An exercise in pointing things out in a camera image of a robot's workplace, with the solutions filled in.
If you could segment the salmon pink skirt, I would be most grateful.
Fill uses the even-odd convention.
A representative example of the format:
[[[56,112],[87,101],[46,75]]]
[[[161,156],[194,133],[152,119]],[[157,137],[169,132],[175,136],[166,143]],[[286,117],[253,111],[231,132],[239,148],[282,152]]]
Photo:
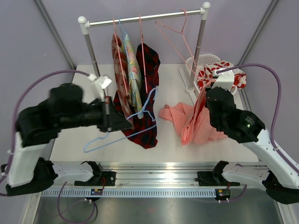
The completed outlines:
[[[203,145],[227,138],[224,132],[219,132],[211,126],[209,110],[205,104],[206,92],[202,90],[194,106],[185,103],[177,103],[175,106],[165,105],[158,116],[173,123],[182,145],[190,143]]]

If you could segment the red poppy print skirt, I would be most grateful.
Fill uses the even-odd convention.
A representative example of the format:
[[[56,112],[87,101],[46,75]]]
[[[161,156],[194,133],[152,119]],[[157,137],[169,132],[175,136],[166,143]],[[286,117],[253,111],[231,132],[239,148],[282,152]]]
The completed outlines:
[[[230,62],[221,60],[214,62],[212,64],[204,64],[199,69],[199,74],[196,76],[196,83],[199,89],[201,90],[202,87],[213,78],[213,71],[219,70],[220,68],[231,68],[234,65]],[[238,89],[242,89],[246,86],[246,73],[240,69],[234,69],[233,73],[235,75],[234,79],[234,86]]]

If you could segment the red black plaid skirt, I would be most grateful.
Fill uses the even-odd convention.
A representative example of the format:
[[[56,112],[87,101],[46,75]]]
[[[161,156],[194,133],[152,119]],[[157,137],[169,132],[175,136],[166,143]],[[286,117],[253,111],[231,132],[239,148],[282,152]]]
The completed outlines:
[[[145,91],[143,63],[142,63],[142,48],[141,45],[138,45],[136,50],[136,58],[140,66],[141,75],[142,75],[142,90],[140,91],[142,103],[145,102],[150,90],[154,87],[159,86],[158,69],[160,66],[160,59],[158,53],[145,43],[144,43],[144,57],[145,57],[148,93],[146,93]]]

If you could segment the red white checked skirt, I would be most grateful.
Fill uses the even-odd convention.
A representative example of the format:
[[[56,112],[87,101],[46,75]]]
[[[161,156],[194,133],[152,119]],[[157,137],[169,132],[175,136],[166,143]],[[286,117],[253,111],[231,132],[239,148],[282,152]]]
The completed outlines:
[[[122,73],[121,73],[121,66],[120,66],[120,61],[118,57],[118,52],[116,49],[116,41],[114,38],[114,35],[112,37],[111,41],[111,48],[112,48],[112,57],[113,57],[113,63],[114,63],[114,75],[115,75],[115,82],[116,82],[116,93],[114,97],[114,105],[116,107],[116,110],[121,113],[125,118],[129,117],[132,115],[132,111],[130,108],[129,100],[130,100],[130,95],[129,95],[129,88],[128,88],[128,65],[127,65],[127,57],[122,49],[122,42],[120,38],[118,37],[118,44],[119,44],[119,50],[120,50],[120,55],[121,55],[121,62],[122,66],[124,69],[125,73],[125,83],[128,89],[128,96],[126,96],[125,92],[125,87],[123,84],[123,79],[122,79]]]

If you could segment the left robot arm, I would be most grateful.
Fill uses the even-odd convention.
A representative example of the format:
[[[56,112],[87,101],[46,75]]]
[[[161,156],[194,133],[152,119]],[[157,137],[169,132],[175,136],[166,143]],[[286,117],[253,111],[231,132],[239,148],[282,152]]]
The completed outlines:
[[[62,130],[88,126],[109,133],[129,129],[131,123],[116,110],[110,97],[83,102],[83,89],[75,84],[53,88],[45,101],[22,110],[15,122],[13,159],[1,166],[7,175],[7,195],[42,192],[58,181],[97,185],[102,176],[98,163],[85,161],[77,167],[63,168],[41,156]]]

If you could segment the blue wire hanger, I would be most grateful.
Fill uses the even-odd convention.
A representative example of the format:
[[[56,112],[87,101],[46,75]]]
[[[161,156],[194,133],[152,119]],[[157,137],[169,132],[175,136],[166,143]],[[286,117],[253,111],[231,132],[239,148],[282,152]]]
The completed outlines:
[[[125,33],[124,33],[124,29],[122,28],[121,17],[119,17],[118,20],[119,20],[118,21],[118,23],[119,23],[119,29],[120,29],[120,32],[121,32],[121,37],[122,37],[122,40],[123,40],[124,49],[126,49]]]
[[[153,112],[153,104],[156,99],[156,94],[158,92],[158,88],[154,87],[150,90],[149,94],[145,102],[143,103],[142,109],[140,112],[137,112],[133,115],[130,115],[127,120],[132,119],[134,121],[134,130],[128,129],[123,130],[122,133],[124,134],[123,137],[111,141],[109,143],[105,143],[99,147],[93,149],[87,149],[91,144],[95,143],[98,140],[104,140],[109,136],[107,133],[104,137],[97,137],[92,141],[88,142],[84,149],[84,153],[93,152],[95,150],[110,146],[114,143],[117,143],[121,140],[128,139],[129,141],[140,145],[145,149],[150,149],[156,147],[158,140],[157,140],[157,122]]]

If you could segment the pastel floral skirt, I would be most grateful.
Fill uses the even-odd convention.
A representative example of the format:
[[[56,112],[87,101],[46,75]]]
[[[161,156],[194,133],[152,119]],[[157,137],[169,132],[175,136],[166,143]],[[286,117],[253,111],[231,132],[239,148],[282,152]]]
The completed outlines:
[[[140,91],[142,90],[142,77],[139,64],[128,34],[125,34],[123,44],[121,47],[124,50],[127,57],[128,88],[130,95],[129,104],[134,108],[135,113],[139,113],[137,117],[139,119],[142,119],[143,112],[142,100],[140,95]]]

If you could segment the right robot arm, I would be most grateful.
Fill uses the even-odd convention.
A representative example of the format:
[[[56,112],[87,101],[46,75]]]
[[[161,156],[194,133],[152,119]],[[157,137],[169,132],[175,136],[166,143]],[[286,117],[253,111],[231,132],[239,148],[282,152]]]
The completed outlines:
[[[254,113],[237,109],[233,95],[221,87],[206,92],[206,107],[212,127],[248,148],[268,168],[220,161],[212,171],[213,182],[218,185],[236,182],[261,189],[279,203],[298,203],[299,166],[283,149],[274,147],[265,124]]]

